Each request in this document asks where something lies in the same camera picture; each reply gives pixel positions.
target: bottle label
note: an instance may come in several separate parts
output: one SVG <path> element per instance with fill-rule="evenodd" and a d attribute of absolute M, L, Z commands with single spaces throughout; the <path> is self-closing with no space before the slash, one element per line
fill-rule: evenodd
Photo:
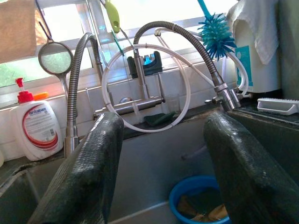
<path fill-rule="evenodd" d="M 44 104 L 28 110 L 23 117 L 22 126 L 27 139 L 39 149 L 50 151 L 57 146 L 55 121 Z"/>
<path fill-rule="evenodd" d="M 247 72 L 248 81 L 249 81 L 248 86 L 253 86 L 252 77 L 251 77 L 251 64 L 250 64 L 249 46 L 235 48 L 235 55 L 242 62 L 243 66 L 244 66 L 244 68 Z M 239 71 L 238 68 L 237 68 L 237 75 L 238 75 L 237 84 L 240 85 L 241 84 L 241 75 L 240 75 L 240 71 Z"/>

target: coiled white tube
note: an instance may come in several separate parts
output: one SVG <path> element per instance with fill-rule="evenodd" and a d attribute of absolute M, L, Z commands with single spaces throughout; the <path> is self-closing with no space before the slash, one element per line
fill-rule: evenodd
<path fill-rule="evenodd" d="M 168 32 L 173 32 L 175 33 L 173 30 L 170 29 L 166 29 L 166 28 L 157 28 L 155 30 L 155 36 L 160 36 L 161 35 L 161 31 L 168 31 Z M 189 32 L 196 36 L 200 41 L 202 41 L 200 35 L 194 31 L 190 31 Z M 241 61 L 236 57 L 236 55 L 232 54 L 231 52 L 227 52 L 229 57 L 233 60 L 233 62 L 236 64 L 237 68 L 240 70 L 240 75 L 241 75 L 241 83 L 239 85 L 239 89 L 242 90 L 242 95 L 243 97 L 250 97 L 250 95 L 246 95 L 247 91 L 248 91 L 248 87 L 249 87 L 249 80 L 248 80 L 248 74 L 243 66 L 243 64 L 241 63 Z M 194 69 L 198 74 L 200 74 L 203 78 L 205 78 L 206 76 L 201 73 L 198 69 Z"/>
<path fill-rule="evenodd" d="M 165 28 L 158 28 L 158 29 L 156 29 L 155 30 L 155 36 L 158 38 L 158 40 L 160 41 L 160 43 L 162 44 L 162 46 L 167 47 L 167 48 L 170 49 L 170 47 L 167 45 L 167 43 L 161 37 L 161 34 L 159 32 L 160 30 L 168 30 L 168 29 L 165 29 Z M 174 58 L 174 57 L 172 57 L 172 58 L 173 58 L 174 62 L 177 64 L 177 66 L 179 67 L 179 64 L 181 64 L 181 63 L 176 58 Z M 187 65 L 190 68 L 192 68 L 196 73 L 198 73 L 204 80 L 206 80 L 212 87 L 215 87 L 213 81 L 211 79 L 209 79 L 204 73 L 202 73 L 201 71 L 199 71 L 191 62 L 188 61 Z"/>
<path fill-rule="evenodd" d="M 150 48 L 150 49 L 156 49 L 156 50 L 160 50 L 160 51 L 163 51 L 165 53 L 168 53 L 170 54 L 171 56 L 179 59 L 180 61 L 186 63 L 186 64 L 190 64 L 184 57 L 182 57 L 181 55 L 179 55 L 178 53 L 168 49 L 168 48 L 165 48 L 165 47 L 161 47 L 161 46 L 158 46 L 158 45 L 153 45 L 153 44 L 136 44 L 134 46 L 129 46 L 129 47 L 126 47 L 123 49 L 123 52 L 126 53 L 130 50 L 133 50 L 133 47 L 135 49 L 140 49 L 140 48 Z M 113 63 L 115 63 L 115 61 L 120 57 L 122 56 L 121 52 L 118 52 L 116 53 L 112 58 L 111 60 L 108 62 L 108 66 L 109 68 L 111 68 L 111 65 Z M 112 104 L 111 104 L 111 100 L 110 100 L 110 97 L 109 97 L 109 94 L 108 94 L 108 91 L 107 91 L 107 84 L 108 84 L 108 72 L 109 72 L 109 68 L 105 68 L 105 71 L 104 71 L 104 74 L 103 74 L 103 77 L 102 77 L 102 95 L 103 95 L 103 99 L 104 99 L 104 102 L 105 102 L 105 105 L 107 107 L 107 109 L 110 111 L 110 112 L 114 112 L 114 113 L 117 113 L 116 110 L 113 108 Z M 189 105 L 190 105 L 190 100 L 191 100 L 191 88 L 190 88 L 190 83 L 189 83 L 189 79 L 187 78 L 186 74 L 185 74 L 185 71 L 184 69 L 182 69 L 182 76 L 183 76 L 183 80 L 184 80 L 184 83 L 185 83 L 185 88 L 186 88 L 186 101 L 185 101 L 185 105 L 184 105 L 184 108 L 182 110 L 182 112 L 180 113 L 180 115 L 168 126 L 166 127 L 163 127 L 163 128 L 160 128 L 160 129 L 154 129 L 154 130 L 147 130 L 147 129 L 141 129 L 141 128 L 138 128 L 138 127 L 135 127 L 131 124 L 129 124 L 127 121 L 124 120 L 124 125 L 130 129 L 133 129 L 135 131 L 139 131 L 139 132 L 145 132 L 145 133 L 155 133 L 155 132 L 161 132 L 161 131 L 165 131 L 167 129 L 170 129 L 172 128 L 173 126 L 175 126 L 176 124 L 178 124 L 182 119 L 183 117 L 186 115 L 188 109 L 189 109 Z"/>

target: sink basin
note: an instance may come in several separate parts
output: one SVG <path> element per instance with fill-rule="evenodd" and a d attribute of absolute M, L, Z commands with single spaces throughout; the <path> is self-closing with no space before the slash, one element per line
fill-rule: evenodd
<path fill-rule="evenodd" d="M 179 224 L 168 206 L 176 183 L 214 175 L 202 129 L 210 112 L 161 133 L 123 141 L 109 224 Z M 182 156 L 192 155 L 187 159 Z M 0 186 L 1 224 L 24 224 L 64 159 L 16 172 Z"/>

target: orange cap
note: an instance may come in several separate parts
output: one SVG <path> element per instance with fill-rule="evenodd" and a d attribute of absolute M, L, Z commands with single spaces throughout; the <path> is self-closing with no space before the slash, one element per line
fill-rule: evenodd
<path fill-rule="evenodd" d="M 41 92 L 41 93 L 34 95 L 33 99 L 35 101 L 38 101 L 38 100 L 46 99 L 46 98 L 48 98 L 48 96 L 49 96 L 48 92 Z"/>

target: flexible faucet hose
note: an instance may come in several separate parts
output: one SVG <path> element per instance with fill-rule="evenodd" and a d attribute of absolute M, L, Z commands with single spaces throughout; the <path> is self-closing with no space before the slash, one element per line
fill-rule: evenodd
<path fill-rule="evenodd" d="M 189 31 L 185 30 L 184 28 L 180 27 L 179 25 L 176 25 L 172 22 L 167 22 L 167 21 L 155 21 L 155 22 L 150 22 L 148 24 L 145 24 L 143 27 L 141 27 L 137 33 L 135 34 L 134 38 L 134 44 L 139 43 L 140 37 L 149 29 L 151 28 L 157 28 L 157 27 L 163 27 L 167 29 L 171 29 L 174 32 L 181 34 L 184 38 L 186 38 L 195 48 L 196 50 L 200 53 L 202 56 L 204 62 L 206 63 L 209 71 L 211 74 L 218 73 L 217 69 L 209 56 L 208 52 L 206 51 L 205 47 L 199 42 L 199 40 L 196 39 Z"/>
<path fill-rule="evenodd" d="M 67 106 L 67 121 L 76 120 L 76 108 L 77 108 L 77 91 L 78 91 L 78 81 L 80 66 L 83 57 L 84 48 L 87 42 L 90 41 L 93 47 L 93 53 L 96 61 L 100 61 L 100 55 L 98 50 L 98 43 L 95 36 L 91 33 L 86 33 L 79 40 L 76 47 L 75 55 L 73 62 L 71 64 L 71 75 L 70 75 L 70 84 L 69 84 L 69 98 Z"/>

